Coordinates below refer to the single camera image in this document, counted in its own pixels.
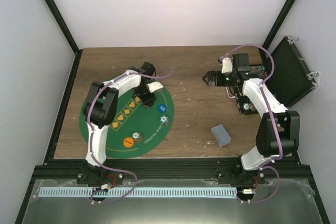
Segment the blue small blind button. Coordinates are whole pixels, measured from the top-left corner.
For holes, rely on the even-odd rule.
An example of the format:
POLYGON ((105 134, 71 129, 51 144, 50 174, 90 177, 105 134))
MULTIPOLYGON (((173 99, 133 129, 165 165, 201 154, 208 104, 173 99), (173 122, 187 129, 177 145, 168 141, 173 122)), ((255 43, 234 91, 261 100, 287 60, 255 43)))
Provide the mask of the blue small blind button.
POLYGON ((166 104, 159 104, 158 111, 160 113, 166 113, 167 112, 167 105, 166 104))

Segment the orange big blind button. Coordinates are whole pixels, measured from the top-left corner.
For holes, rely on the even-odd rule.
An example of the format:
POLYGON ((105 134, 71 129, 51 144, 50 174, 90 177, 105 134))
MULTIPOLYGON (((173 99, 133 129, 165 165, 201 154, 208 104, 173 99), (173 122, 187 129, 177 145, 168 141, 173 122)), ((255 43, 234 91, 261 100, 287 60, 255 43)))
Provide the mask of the orange big blind button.
POLYGON ((123 145, 124 147, 126 148, 131 148, 133 145, 134 145, 135 141, 133 138, 131 137, 126 137, 124 140, 123 140, 123 145))

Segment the blue playing card deck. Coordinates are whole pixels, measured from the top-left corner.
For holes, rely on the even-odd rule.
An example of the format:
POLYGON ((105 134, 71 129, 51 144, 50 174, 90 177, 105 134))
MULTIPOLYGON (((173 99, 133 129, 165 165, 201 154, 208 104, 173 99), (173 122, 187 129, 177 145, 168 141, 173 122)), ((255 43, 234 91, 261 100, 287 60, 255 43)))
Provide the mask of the blue playing card deck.
POLYGON ((222 124, 212 127, 211 133, 220 147, 228 145, 232 140, 222 124))

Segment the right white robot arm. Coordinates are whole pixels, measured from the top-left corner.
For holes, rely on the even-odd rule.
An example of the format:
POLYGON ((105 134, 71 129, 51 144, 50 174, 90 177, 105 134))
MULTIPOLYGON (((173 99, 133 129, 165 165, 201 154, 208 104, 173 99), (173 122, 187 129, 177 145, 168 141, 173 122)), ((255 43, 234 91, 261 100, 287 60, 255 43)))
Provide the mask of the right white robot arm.
POLYGON ((268 90, 261 75, 255 72, 208 71, 203 76, 207 86, 241 88, 261 117, 256 134, 256 144, 240 157, 240 166, 233 177, 244 184, 252 171, 262 170, 267 164, 293 154, 299 147, 300 115, 288 110, 268 90))

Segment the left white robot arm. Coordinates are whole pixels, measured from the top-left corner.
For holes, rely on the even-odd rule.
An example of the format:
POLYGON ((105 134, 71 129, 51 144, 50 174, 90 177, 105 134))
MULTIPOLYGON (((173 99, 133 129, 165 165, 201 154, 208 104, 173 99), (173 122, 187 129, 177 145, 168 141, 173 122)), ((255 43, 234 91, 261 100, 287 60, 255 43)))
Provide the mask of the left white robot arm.
POLYGON ((89 134, 86 161, 93 166, 88 176, 95 184, 102 184, 107 178, 107 170, 101 165, 107 159, 107 133, 117 114, 119 97, 133 90, 134 98, 139 98, 146 108, 151 107, 156 96, 149 88, 149 81, 155 72, 154 65, 145 62, 141 67, 131 67, 109 81, 91 84, 82 113, 89 134))

